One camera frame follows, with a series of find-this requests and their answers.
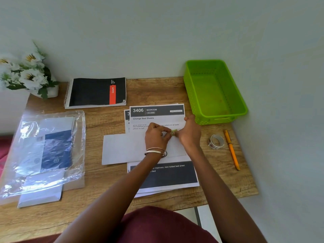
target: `white flower pot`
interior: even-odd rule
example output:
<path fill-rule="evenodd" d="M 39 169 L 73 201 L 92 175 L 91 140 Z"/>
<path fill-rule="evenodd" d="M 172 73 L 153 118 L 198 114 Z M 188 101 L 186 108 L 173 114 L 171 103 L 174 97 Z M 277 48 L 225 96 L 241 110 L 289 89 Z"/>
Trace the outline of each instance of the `white flower pot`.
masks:
<path fill-rule="evenodd" d="M 56 81 L 55 77 L 52 75 L 51 80 Z M 29 93 L 34 96 L 41 98 L 42 96 L 38 94 L 38 89 L 27 89 Z M 59 85 L 55 85 L 55 87 L 48 87 L 47 88 L 47 98 L 57 97 L 59 94 Z"/>

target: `desk surface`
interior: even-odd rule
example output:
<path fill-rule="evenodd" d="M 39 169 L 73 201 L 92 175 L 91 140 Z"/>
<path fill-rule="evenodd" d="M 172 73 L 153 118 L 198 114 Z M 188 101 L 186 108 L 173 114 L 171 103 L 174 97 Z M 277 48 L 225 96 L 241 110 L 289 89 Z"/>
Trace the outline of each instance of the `desk surface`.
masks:
<path fill-rule="evenodd" d="M 59 96 L 43 100 L 30 95 L 24 116 L 65 112 L 63 107 L 67 83 L 60 84 Z M 17 209 L 17 203 L 0 207 L 0 242 L 14 242 L 61 233 L 91 202 L 127 173 L 126 164 L 101 165 L 103 136 L 125 133 L 124 109 L 129 106 L 184 103 L 186 115 L 191 108 L 182 77 L 127 80 L 127 106 L 83 109 L 86 114 L 85 187 L 64 191 L 58 202 Z M 207 146 L 212 134 L 227 129 L 240 164 L 234 167 L 227 145 L 219 150 Z M 200 146 L 206 157 L 237 198 L 258 194 L 251 172 L 242 154 L 232 125 L 202 126 Z M 172 211 L 207 204 L 201 187 L 182 188 L 136 198 L 127 212 L 147 205 Z"/>

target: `clear plastic bag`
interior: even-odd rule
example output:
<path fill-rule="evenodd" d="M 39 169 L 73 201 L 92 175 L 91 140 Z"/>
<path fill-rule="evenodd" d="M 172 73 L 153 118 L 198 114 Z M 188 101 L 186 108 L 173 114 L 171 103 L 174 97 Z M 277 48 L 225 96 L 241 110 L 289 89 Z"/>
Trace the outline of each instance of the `clear plastic bag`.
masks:
<path fill-rule="evenodd" d="M 18 201 L 24 193 L 61 184 L 64 184 L 63 190 L 83 187 L 85 145 L 83 111 L 23 117 L 1 176 L 0 204 Z M 53 174 L 53 170 L 62 169 L 63 177 L 53 181 L 53 176 L 47 176 Z M 40 173 L 45 179 L 34 179 L 39 175 L 33 175 Z"/>

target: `green plastic basket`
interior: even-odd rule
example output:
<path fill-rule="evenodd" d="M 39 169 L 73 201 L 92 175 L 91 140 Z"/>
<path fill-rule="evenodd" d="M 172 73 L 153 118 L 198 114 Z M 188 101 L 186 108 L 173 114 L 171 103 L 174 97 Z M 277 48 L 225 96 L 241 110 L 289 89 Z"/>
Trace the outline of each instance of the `green plastic basket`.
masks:
<path fill-rule="evenodd" d="M 248 112 L 224 61 L 187 61 L 183 79 L 196 123 L 229 123 Z"/>

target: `yellow pen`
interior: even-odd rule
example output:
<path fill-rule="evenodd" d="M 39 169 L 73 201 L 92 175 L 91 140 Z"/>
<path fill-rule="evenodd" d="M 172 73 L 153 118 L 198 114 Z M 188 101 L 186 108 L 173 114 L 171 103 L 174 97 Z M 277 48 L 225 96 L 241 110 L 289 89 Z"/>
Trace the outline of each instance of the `yellow pen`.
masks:
<path fill-rule="evenodd" d="M 231 138 L 229 137 L 228 131 L 224 130 L 224 134 L 225 134 L 226 141 L 228 143 L 229 150 L 231 151 L 235 167 L 236 167 L 237 170 L 241 170 L 240 166 L 238 165 L 237 158 L 236 158 L 236 155 L 235 155 L 235 152 L 234 152 L 234 149 L 233 149 L 233 144 L 232 144 Z"/>

